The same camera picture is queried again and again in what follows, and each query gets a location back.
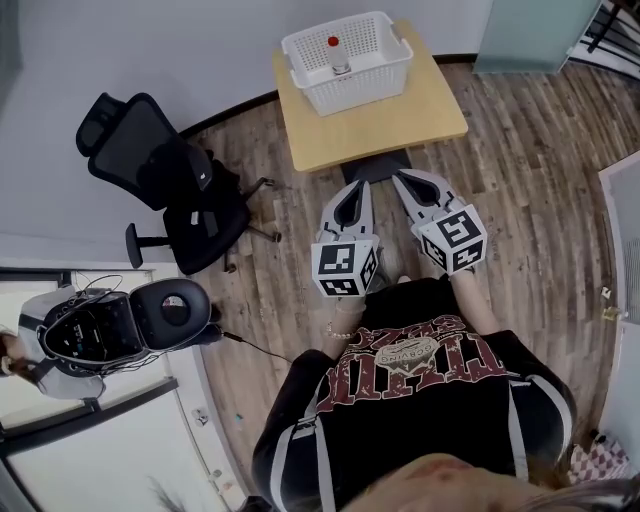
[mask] wooden floor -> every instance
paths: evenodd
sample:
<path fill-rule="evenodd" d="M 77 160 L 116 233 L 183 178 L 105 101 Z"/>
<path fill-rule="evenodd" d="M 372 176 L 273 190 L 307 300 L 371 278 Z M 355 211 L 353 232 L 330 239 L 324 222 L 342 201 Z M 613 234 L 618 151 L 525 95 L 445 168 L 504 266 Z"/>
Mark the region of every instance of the wooden floor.
<path fill-rule="evenodd" d="M 600 290 L 614 286 L 615 269 L 597 173 L 640 149 L 640 85 L 573 63 L 558 76 L 476 76 L 467 64 L 442 71 L 469 133 L 411 148 L 413 167 L 442 174 L 478 208 L 490 240 L 478 269 L 486 296 L 502 326 L 570 385 L 584 432 L 599 419 L 614 348 L 614 325 L 601 320 L 611 304 Z M 223 310 L 225 328 L 289 358 L 317 347 L 326 312 L 311 281 L 309 245 L 323 205 L 344 186 L 339 169 L 294 171 L 278 102 L 194 140 L 213 149 L 243 184 L 258 176 L 280 184 L 259 192 L 250 206 L 254 224 L 279 230 L 282 242 L 244 235 L 232 255 L 235 274 L 222 273 L 218 262 L 196 276 Z M 391 182 L 372 190 L 387 272 L 432 275 Z M 204 355 L 224 428 L 249 475 L 288 365 L 229 340 Z"/>

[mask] person in background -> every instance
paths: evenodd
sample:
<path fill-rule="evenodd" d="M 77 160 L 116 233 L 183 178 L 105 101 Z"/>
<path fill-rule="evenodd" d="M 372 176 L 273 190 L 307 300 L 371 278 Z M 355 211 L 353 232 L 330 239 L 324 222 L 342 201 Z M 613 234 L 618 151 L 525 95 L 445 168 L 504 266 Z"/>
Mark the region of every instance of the person in background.
<path fill-rule="evenodd" d="M 38 341 L 38 329 L 49 311 L 75 293 L 72 286 L 67 286 L 24 303 L 17 335 L 0 331 L 0 376 L 22 378 L 52 398 L 83 400 L 98 398 L 104 392 L 101 377 L 75 377 L 62 372 L 46 357 Z"/>
<path fill-rule="evenodd" d="M 402 278 L 337 302 L 322 350 L 291 366 L 253 476 L 281 511 L 511 510 L 564 485 L 550 475 L 575 414 L 473 271 Z"/>

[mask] black office chair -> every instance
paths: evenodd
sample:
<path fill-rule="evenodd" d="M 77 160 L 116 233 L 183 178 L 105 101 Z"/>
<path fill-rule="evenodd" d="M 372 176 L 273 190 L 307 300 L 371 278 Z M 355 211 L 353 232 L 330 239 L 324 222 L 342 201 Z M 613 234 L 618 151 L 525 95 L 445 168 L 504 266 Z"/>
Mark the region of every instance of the black office chair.
<path fill-rule="evenodd" d="M 240 178 L 213 158 L 212 151 L 191 146 L 175 131 L 148 94 L 127 103 L 100 95 L 76 134 L 80 153 L 89 158 L 89 172 L 130 192 L 149 208 L 166 208 L 166 237 L 139 237 L 135 224 L 126 230 L 129 260 L 142 263 L 143 247 L 169 245 L 180 270 L 200 272 L 224 256 L 225 272 L 234 272 L 227 251 L 245 231 L 272 242 L 249 225 L 247 200 L 262 186 L 275 182 L 260 178 L 242 193 Z"/>

